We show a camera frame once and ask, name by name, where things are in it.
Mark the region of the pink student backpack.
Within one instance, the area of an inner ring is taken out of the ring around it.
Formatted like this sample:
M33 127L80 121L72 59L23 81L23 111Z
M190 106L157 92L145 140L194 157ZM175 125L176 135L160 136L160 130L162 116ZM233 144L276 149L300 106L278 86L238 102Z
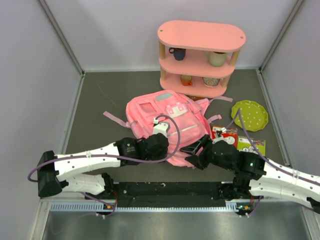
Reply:
M185 147L202 138L212 136L210 123L219 120L220 115L205 118L205 112L212 101L204 98L193 101L184 94L162 90L133 98L127 103L124 122L105 111L103 115L119 125L132 130L137 139L147 138L153 132L154 119L161 115L173 118L180 132L179 147Z

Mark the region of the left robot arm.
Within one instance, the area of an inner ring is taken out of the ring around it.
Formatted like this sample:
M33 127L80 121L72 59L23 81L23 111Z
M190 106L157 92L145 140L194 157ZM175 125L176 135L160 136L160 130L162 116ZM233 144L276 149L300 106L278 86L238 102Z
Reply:
M114 191L110 176L106 173L89 175L89 172L163 160L168 148L167 137L157 133L148 138L125 137L104 147L67 155L46 151L36 170L38 196L47 198L62 192L84 192L109 198Z

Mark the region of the red cartoon book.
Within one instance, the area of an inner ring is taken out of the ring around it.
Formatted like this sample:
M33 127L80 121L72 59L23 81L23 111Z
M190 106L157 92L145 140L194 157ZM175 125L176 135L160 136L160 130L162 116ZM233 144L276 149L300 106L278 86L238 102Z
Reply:
M224 138L216 139L215 133L216 129L220 129L220 126L213 126L212 127L212 142L217 143L219 141L225 141L229 145L233 145L237 148L238 146L238 129L237 128L227 128L226 132L223 134Z

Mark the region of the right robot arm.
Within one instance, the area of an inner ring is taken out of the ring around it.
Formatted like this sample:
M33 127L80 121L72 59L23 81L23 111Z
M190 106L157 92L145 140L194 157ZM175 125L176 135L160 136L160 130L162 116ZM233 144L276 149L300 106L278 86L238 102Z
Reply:
M320 212L320 178L264 160L254 152L239 151L224 140L204 135L184 146L185 160L204 170L209 164L234 174L232 183L221 183L219 196L225 200L270 197L295 202Z

